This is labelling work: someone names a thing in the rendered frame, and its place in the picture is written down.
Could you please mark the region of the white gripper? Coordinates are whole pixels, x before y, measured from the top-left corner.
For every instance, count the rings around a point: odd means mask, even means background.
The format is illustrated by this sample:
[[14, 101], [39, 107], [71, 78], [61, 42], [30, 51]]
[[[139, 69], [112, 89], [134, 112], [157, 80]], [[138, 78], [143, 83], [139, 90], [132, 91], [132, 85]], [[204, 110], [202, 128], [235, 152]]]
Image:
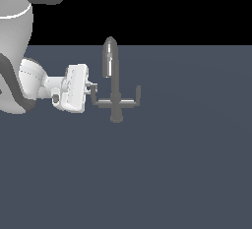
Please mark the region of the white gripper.
[[86, 93], [91, 93], [91, 88], [87, 86], [97, 86], [96, 83], [87, 82], [87, 76], [86, 64], [68, 67], [67, 78], [62, 83], [61, 106], [64, 110], [76, 113], [85, 111]]

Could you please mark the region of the grey faucet body with spout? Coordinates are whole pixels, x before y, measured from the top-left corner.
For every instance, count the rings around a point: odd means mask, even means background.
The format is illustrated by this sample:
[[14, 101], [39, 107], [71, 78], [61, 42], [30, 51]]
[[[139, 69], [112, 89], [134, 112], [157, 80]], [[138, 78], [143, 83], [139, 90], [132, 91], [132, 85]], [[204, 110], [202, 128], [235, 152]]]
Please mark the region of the grey faucet body with spout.
[[108, 107], [111, 108], [110, 121], [120, 123], [123, 120], [122, 110], [119, 105], [121, 93], [119, 92], [119, 60], [116, 40], [110, 36], [103, 46], [102, 76], [111, 79], [111, 94]]

